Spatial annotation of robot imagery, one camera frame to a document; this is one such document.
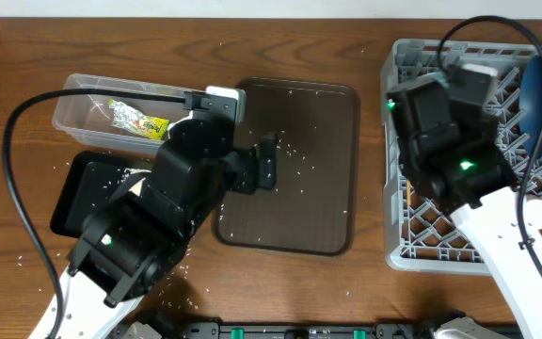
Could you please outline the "yellow silver snack wrapper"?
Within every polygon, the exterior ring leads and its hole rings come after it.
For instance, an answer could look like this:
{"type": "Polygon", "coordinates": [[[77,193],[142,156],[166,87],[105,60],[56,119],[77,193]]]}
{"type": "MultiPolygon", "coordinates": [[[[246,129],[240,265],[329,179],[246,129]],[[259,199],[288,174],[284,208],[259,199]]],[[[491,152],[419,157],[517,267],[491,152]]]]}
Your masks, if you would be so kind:
{"type": "Polygon", "coordinates": [[[170,121],[147,116],[124,102],[110,99],[108,107],[113,110],[112,126],[148,139],[162,140],[170,121]]]}

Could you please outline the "pink white cup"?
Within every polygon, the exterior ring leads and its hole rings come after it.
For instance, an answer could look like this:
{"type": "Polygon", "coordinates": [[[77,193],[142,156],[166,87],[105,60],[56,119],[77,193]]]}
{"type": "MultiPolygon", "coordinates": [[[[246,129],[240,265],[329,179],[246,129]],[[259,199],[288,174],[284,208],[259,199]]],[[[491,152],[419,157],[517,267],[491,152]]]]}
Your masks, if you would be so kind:
{"type": "Polygon", "coordinates": [[[542,199],[526,195],[523,214],[528,225],[535,227],[537,230],[542,229],[542,199]]]}

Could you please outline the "white napkin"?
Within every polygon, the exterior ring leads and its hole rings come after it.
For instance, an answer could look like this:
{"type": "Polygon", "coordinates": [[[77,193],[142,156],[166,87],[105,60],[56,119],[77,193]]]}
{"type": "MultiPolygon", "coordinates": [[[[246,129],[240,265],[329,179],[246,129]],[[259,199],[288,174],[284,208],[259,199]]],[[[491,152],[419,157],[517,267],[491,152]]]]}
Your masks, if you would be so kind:
{"type": "Polygon", "coordinates": [[[188,115],[175,121],[175,122],[171,122],[168,127],[167,127],[167,132],[166,132],[166,136],[167,136],[167,140],[170,140],[172,139],[172,134],[173,134],[173,130],[179,125],[181,124],[182,122],[184,121],[190,121],[192,120],[194,117],[194,111],[193,110],[190,110],[188,115]]]}

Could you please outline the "wooden chopstick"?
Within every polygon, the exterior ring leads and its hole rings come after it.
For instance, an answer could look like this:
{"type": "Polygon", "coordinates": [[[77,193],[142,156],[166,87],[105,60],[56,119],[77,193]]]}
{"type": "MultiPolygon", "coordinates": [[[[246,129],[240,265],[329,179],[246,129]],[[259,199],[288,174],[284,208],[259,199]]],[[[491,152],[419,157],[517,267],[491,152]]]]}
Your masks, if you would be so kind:
{"type": "Polygon", "coordinates": [[[412,196],[412,185],[409,182],[409,180],[407,180],[406,181],[406,204],[407,204],[407,207],[410,207],[412,205],[411,196],[412,196]]]}

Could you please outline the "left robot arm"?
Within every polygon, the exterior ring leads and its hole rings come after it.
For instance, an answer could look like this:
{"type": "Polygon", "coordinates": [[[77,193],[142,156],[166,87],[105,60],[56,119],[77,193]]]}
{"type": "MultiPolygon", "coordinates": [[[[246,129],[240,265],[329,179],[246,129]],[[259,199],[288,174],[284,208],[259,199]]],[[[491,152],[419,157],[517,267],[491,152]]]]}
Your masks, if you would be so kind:
{"type": "Polygon", "coordinates": [[[234,125],[175,124],[151,169],[84,152],[73,163],[50,227],[73,237],[68,266],[34,338],[105,338],[178,265],[190,239],[230,191],[277,181],[278,137],[233,147],[234,125]]]}

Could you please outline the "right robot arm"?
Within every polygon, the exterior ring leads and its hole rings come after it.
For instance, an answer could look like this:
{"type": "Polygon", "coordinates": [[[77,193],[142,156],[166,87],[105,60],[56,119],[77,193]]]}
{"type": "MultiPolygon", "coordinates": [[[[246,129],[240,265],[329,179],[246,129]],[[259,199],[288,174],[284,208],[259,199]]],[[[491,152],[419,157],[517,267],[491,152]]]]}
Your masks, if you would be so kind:
{"type": "Polygon", "coordinates": [[[479,252],[522,335],[542,338],[542,212],[497,147],[483,111],[494,79],[436,74],[390,89],[401,172],[479,252]]]}

